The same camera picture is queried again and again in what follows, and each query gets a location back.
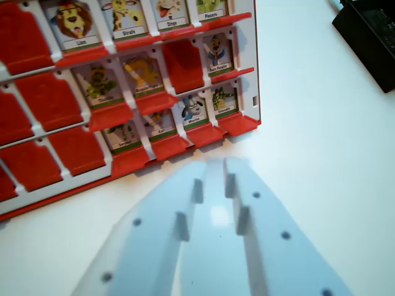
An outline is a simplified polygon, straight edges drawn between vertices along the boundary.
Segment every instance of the cartoon giraffe card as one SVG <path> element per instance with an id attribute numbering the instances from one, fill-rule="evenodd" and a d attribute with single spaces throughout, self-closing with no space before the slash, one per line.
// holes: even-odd
<path id="1" fill-rule="evenodd" d="M 72 68 L 72 73 L 79 82 L 91 109 L 124 101 L 113 69 L 105 68 L 102 63 L 96 62 Z"/>
<path id="2" fill-rule="evenodd" d="M 140 0 L 99 0 L 114 40 L 121 41 L 148 34 Z"/>
<path id="3" fill-rule="evenodd" d="M 140 136 L 133 120 L 102 131 L 111 153 L 116 154 L 141 145 Z"/>
<path id="4" fill-rule="evenodd" d="M 64 52 L 101 44 L 91 12 L 85 3 L 49 0 L 41 2 L 41 6 Z"/>
<path id="5" fill-rule="evenodd" d="M 231 84 L 224 84 L 211 89 L 212 103 L 216 119 L 239 111 L 237 89 Z"/>
<path id="6" fill-rule="evenodd" d="M 199 20 L 206 22 L 228 15 L 227 0 L 196 0 Z"/>
<path id="7" fill-rule="evenodd" d="M 159 31 L 169 31 L 189 25 L 185 0 L 151 0 Z"/>
<path id="8" fill-rule="evenodd" d="M 203 47 L 206 51 L 209 76 L 219 75 L 234 69 L 231 42 L 225 37 L 224 33 L 204 37 Z"/>
<path id="9" fill-rule="evenodd" d="M 209 122 L 206 102 L 197 94 L 190 94 L 188 97 L 183 98 L 182 102 L 177 103 L 177 106 L 184 119 L 183 125 L 185 130 Z"/>
<path id="10" fill-rule="evenodd" d="M 156 59 L 149 57 L 146 52 L 123 56 L 120 61 L 135 97 L 165 89 Z"/>
<path id="11" fill-rule="evenodd" d="M 144 115 L 143 122 L 151 142 L 177 134 L 173 116 L 169 109 Z"/>

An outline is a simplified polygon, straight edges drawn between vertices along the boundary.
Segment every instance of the character card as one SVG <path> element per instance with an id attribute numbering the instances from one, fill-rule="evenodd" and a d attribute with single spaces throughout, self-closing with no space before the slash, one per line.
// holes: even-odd
<path id="1" fill-rule="evenodd" d="M 155 141 L 177 134 L 172 113 L 169 109 L 143 116 L 149 140 Z"/>
<path id="2" fill-rule="evenodd" d="M 135 97 L 165 89 L 156 59 L 149 57 L 146 52 L 126 55 L 121 57 L 120 61 L 128 73 L 127 77 Z"/>
<path id="3" fill-rule="evenodd" d="M 41 6 L 64 52 L 101 44 L 89 7 L 77 1 L 48 0 Z"/>
<path id="4" fill-rule="evenodd" d="M 203 47 L 206 50 L 206 61 L 208 64 L 209 76 L 219 75 L 232 71 L 233 56 L 231 43 L 226 39 L 224 33 L 203 38 Z"/>
<path id="5" fill-rule="evenodd" d="M 222 85 L 211 89 L 212 103 L 216 119 L 239 111 L 237 89 L 231 84 Z"/>
<path id="6" fill-rule="evenodd" d="M 91 109 L 97 109 L 123 101 L 115 73 L 100 62 L 72 68 Z"/>
<path id="7" fill-rule="evenodd" d="M 228 15 L 227 0 L 196 0 L 199 20 L 206 22 Z"/>
<path id="8" fill-rule="evenodd" d="M 177 106 L 181 116 L 184 118 L 183 124 L 185 130 L 209 122 L 206 102 L 197 94 L 193 96 L 189 95 L 188 98 L 184 98 L 182 102 L 178 102 Z"/>
<path id="9" fill-rule="evenodd" d="M 148 34 L 139 0 L 99 0 L 114 40 L 121 41 Z"/>
<path id="10" fill-rule="evenodd" d="M 106 128 L 102 131 L 104 139 L 111 150 L 116 154 L 141 145 L 140 136 L 133 120 L 129 120 L 122 125 Z"/>
<path id="11" fill-rule="evenodd" d="M 185 0 L 151 0 L 159 31 L 169 31 L 189 25 Z"/>

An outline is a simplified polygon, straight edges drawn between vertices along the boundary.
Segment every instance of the screw hole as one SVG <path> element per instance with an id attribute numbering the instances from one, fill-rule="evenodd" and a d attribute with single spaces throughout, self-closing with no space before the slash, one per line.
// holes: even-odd
<path id="1" fill-rule="evenodd" d="M 112 279 L 112 273 L 103 273 L 101 276 L 101 281 L 102 282 L 109 282 Z"/>
<path id="2" fill-rule="evenodd" d="M 289 234 L 288 231 L 283 231 L 283 232 L 281 233 L 281 237 L 282 237 L 283 239 L 288 240 L 288 239 L 291 238 L 291 235 Z"/>
<path id="3" fill-rule="evenodd" d="M 133 225 L 139 226 L 140 224 L 141 224 L 141 219 L 140 218 L 137 218 L 137 219 L 133 220 Z"/>

